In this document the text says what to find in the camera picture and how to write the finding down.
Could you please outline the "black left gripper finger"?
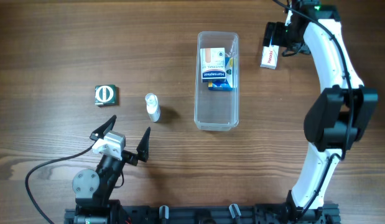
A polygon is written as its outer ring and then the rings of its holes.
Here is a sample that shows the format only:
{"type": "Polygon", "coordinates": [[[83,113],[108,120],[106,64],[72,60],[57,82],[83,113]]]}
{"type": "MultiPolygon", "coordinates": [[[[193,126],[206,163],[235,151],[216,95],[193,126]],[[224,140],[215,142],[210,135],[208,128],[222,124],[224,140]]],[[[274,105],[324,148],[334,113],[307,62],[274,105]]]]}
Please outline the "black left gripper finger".
{"type": "Polygon", "coordinates": [[[142,162],[147,162],[149,158],[149,138],[150,138],[151,128],[148,127],[140,140],[139,145],[137,146],[137,156],[138,159],[142,162]]]}
{"type": "Polygon", "coordinates": [[[115,122],[116,122],[116,115],[113,115],[110,117],[107,122],[102,124],[100,127],[96,128],[91,134],[90,134],[90,139],[93,141],[97,141],[99,139],[103,139],[104,136],[113,129],[115,122]]]}

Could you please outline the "blue yellow medicine box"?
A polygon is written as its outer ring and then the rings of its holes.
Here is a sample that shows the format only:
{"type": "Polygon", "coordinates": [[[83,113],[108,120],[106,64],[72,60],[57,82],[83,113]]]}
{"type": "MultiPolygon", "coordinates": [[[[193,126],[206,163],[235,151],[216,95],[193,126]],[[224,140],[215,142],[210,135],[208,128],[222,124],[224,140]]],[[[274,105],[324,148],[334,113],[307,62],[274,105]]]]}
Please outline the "blue yellow medicine box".
{"type": "Polygon", "coordinates": [[[208,82],[208,89],[211,91],[232,91],[233,90],[233,57],[226,57],[226,80],[215,80],[208,82]]]}

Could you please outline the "white blue Hansaplast box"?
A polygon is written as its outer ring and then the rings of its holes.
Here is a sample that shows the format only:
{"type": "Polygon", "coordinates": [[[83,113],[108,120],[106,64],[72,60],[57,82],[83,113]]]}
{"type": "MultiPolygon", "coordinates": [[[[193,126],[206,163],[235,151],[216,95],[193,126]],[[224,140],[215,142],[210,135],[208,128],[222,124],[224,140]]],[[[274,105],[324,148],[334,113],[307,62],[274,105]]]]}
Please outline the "white blue Hansaplast box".
{"type": "Polygon", "coordinates": [[[226,80],[225,49],[223,47],[200,49],[200,65],[202,82],[226,80]]]}

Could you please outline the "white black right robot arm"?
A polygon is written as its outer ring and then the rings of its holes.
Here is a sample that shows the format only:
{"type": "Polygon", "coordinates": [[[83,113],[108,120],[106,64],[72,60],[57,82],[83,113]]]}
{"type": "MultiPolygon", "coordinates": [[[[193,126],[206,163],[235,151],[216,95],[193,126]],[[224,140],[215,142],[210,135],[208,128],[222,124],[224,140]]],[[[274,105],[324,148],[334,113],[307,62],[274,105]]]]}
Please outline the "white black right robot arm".
{"type": "MultiPolygon", "coordinates": [[[[283,56],[313,57],[321,93],[304,119],[308,152],[297,183],[281,204],[257,204],[259,216],[282,222],[315,222],[338,211],[323,196],[337,164],[359,141],[378,102],[374,89],[357,76],[341,36],[335,6],[296,0],[285,5],[287,20],[269,22],[262,62],[275,68],[277,49],[283,56]]],[[[203,31],[197,41],[194,121],[204,131],[229,131],[239,121],[238,36],[203,31]]]]}

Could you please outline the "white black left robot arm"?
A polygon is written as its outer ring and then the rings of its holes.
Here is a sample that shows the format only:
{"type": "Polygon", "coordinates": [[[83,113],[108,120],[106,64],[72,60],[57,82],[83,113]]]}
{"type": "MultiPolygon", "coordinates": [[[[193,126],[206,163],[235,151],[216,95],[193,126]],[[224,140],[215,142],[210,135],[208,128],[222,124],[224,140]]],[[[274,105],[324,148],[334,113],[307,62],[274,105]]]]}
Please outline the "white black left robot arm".
{"type": "Polygon", "coordinates": [[[120,201],[111,200],[110,195],[123,176],[124,165],[137,165],[139,156],[124,150],[126,140],[113,131],[115,122],[114,115],[90,135],[93,149],[109,152],[103,152],[95,170],[84,169],[73,178],[76,208],[65,212],[65,223],[132,223],[120,201]]]}

